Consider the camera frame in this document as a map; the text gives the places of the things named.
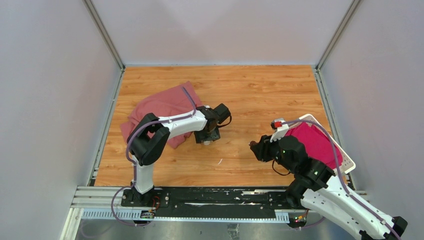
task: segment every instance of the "towel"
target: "towel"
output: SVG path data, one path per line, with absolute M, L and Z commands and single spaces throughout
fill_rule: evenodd
M 184 94 L 182 87 L 184 87 L 190 96 L 193 98 L 196 106 L 202 106 L 199 96 L 195 93 L 193 85 L 187 81 L 186 83 L 174 86 L 165 91 L 158 92 L 150 95 L 140 101 L 131 114 L 128 116 L 128 122 L 120 125 L 120 130 L 123 140 L 127 142 L 128 137 L 148 113 L 154 113 L 157 117 L 170 117 L 174 115 L 184 114 L 193 110 L 190 100 Z M 184 143 L 186 138 L 190 137 L 192 133 L 187 132 L 168 139 L 168 145 L 173 149 L 177 148 L 180 144 Z
M 309 126 L 306 122 L 302 122 L 299 126 L 289 129 L 285 135 L 294 136 L 299 142 L 303 143 L 309 157 L 325 163 L 331 169 L 336 168 L 336 161 L 330 140 L 315 125 Z M 335 148 L 337 160 L 339 166 L 341 166 L 343 157 L 337 146 Z

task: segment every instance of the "wooden floor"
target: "wooden floor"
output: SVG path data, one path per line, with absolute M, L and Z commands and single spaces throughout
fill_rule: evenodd
M 289 185 L 293 175 L 280 176 L 271 169 L 271 162 L 257 161 L 248 143 L 272 134 L 272 120 L 293 120 L 307 113 L 330 130 L 308 65 L 127 67 L 96 186 L 130 183 L 133 170 L 125 158 L 120 124 L 145 97 L 186 81 L 205 105 L 214 108 L 224 103 L 231 111 L 232 123 L 221 128 L 221 139 L 210 145 L 196 144 L 191 135 L 177 149 L 166 146 L 155 163 L 155 186 Z M 279 165 L 276 169 L 286 172 Z

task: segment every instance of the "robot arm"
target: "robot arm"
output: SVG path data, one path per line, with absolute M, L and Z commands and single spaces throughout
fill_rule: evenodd
M 317 159 L 309 157 L 305 146 L 294 136 L 284 136 L 288 127 L 274 121 L 273 135 L 263 135 L 252 141 L 250 149 L 262 162 L 275 160 L 294 174 L 287 189 L 287 202 L 296 208 L 303 206 L 336 223 L 357 240 L 397 239 L 387 225 L 401 236 L 408 223 L 400 216 L 391 217 L 378 210 L 348 186 L 343 186 L 336 173 Z M 366 208 L 378 213 L 379 220 Z
M 168 139 L 194 132 L 196 143 L 208 145 L 210 142 L 220 138 L 219 128 L 221 126 L 218 124 L 223 123 L 228 117 L 231 117 L 231 113 L 222 103 L 214 109 L 209 106 L 200 106 L 196 108 L 195 112 L 192 110 L 170 117 L 156 117 L 153 113 L 147 114 L 128 137 L 127 141 L 143 125 L 154 121 L 162 123 L 146 127 L 131 143 L 130 152 L 132 159 L 138 163 L 136 165 L 135 190 L 143 195 L 154 187 L 154 163 L 161 156 Z

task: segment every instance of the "plastic basket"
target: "plastic basket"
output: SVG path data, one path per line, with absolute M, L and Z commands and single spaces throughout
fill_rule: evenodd
M 317 121 L 317 119 L 312 116 L 312 114 L 305 114 L 301 117 L 299 117 L 299 119 L 301 120 L 308 120 L 308 121 L 312 121 L 315 122 L 319 125 L 321 125 L 320 122 Z M 295 128 L 297 126 L 299 126 L 301 124 L 301 122 L 295 123 L 293 125 L 290 125 L 289 129 L 291 128 Z M 342 149 L 342 147 L 340 147 L 340 145 L 334 140 L 333 137 L 331 137 L 331 140 L 333 141 L 333 143 L 337 146 L 337 148 L 340 150 L 341 156 L 343 157 L 343 161 L 341 163 L 340 166 L 340 171 L 342 173 L 348 174 L 349 172 L 351 172 L 352 170 L 354 170 L 356 168 L 356 164 L 355 162 L 348 156 L 348 154 Z

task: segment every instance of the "gray wall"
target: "gray wall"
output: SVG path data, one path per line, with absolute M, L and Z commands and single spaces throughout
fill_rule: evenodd
M 81 0 L 0 7 L 0 239 L 56 240 L 119 70 Z
M 94 0 L 129 65 L 316 64 L 351 0 Z
M 322 73 L 353 172 L 371 203 L 422 239 L 424 2 L 363 1 Z

